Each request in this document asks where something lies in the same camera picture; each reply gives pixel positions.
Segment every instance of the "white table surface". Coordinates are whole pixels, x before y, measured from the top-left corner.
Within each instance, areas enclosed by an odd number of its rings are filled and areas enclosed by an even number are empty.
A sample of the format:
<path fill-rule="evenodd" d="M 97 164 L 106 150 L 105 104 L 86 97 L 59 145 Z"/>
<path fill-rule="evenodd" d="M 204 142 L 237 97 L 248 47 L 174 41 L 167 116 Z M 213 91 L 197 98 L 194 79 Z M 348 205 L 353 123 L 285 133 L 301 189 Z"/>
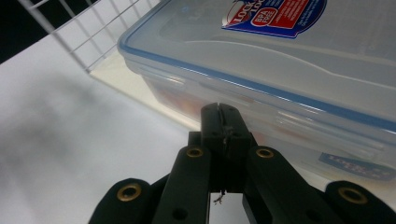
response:
<path fill-rule="evenodd" d="M 87 223 L 116 182 L 168 174 L 191 126 L 87 75 L 47 36 L 0 65 L 0 223 Z M 248 223 L 241 197 L 210 223 Z"/>

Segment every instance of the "plastic container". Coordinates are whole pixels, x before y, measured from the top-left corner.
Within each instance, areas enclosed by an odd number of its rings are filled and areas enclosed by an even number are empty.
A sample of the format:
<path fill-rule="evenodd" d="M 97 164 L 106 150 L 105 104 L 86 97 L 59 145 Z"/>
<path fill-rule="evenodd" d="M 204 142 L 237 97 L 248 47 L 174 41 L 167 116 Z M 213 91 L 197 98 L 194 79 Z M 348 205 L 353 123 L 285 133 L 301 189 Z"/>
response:
<path fill-rule="evenodd" d="M 119 51 L 163 104 L 195 119 L 209 103 L 236 106 L 259 143 L 314 186 L 306 174 L 347 179 L 395 209 L 394 8 L 385 0 L 163 0 Z"/>

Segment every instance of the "black background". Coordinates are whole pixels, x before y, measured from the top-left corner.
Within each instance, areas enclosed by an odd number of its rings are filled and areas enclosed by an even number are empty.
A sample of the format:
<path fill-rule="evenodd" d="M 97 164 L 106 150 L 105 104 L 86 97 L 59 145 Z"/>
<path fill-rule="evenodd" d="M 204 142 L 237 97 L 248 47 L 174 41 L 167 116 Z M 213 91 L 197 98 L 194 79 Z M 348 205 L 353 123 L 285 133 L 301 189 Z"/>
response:
<path fill-rule="evenodd" d="M 75 14 L 88 7 L 85 0 L 66 0 Z M 44 16 L 57 28 L 71 18 L 58 0 L 49 0 L 39 7 Z M 47 32 L 33 19 L 17 0 L 3 0 L 0 6 L 0 63 L 28 48 Z"/>

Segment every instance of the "wire rack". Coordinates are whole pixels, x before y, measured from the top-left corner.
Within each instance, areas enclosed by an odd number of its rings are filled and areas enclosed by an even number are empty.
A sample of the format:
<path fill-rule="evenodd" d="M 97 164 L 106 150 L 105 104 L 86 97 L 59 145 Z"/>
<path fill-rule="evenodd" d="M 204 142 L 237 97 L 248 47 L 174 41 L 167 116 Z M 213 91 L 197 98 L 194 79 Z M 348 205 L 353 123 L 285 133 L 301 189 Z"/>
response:
<path fill-rule="evenodd" d="M 88 7 L 76 12 L 66 0 L 18 1 L 88 73 L 111 54 L 125 30 L 159 3 L 159 0 L 85 0 Z M 43 13 L 54 1 L 58 8 L 51 10 L 62 10 L 71 18 L 59 27 Z"/>

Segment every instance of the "brass screw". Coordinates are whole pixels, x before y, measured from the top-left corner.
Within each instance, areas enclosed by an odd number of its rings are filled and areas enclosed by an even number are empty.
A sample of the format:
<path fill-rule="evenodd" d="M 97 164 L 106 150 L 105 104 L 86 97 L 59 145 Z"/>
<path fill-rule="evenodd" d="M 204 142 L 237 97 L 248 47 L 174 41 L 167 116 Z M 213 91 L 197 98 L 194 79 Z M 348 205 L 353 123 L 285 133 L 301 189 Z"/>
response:
<path fill-rule="evenodd" d="M 204 152 L 198 147 L 193 147 L 187 150 L 187 156 L 189 157 L 197 158 L 201 157 L 202 155 L 204 155 Z"/>
<path fill-rule="evenodd" d="M 261 157 L 261 158 L 265 158 L 265 159 L 270 159 L 273 158 L 274 152 L 268 148 L 259 148 L 256 150 L 256 154 Z"/>
<path fill-rule="evenodd" d="M 130 202 L 139 197 L 142 188 L 138 184 L 128 184 L 117 192 L 117 198 L 122 202 Z"/>
<path fill-rule="evenodd" d="M 343 187 L 338 189 L 338 193 L 341 195 L 341 197 L 343 197 L 345 200 L 349 201 L 350 203 L 355 203 L 355 204 L 368 203 L 367 197 L 356 189 Z"/>

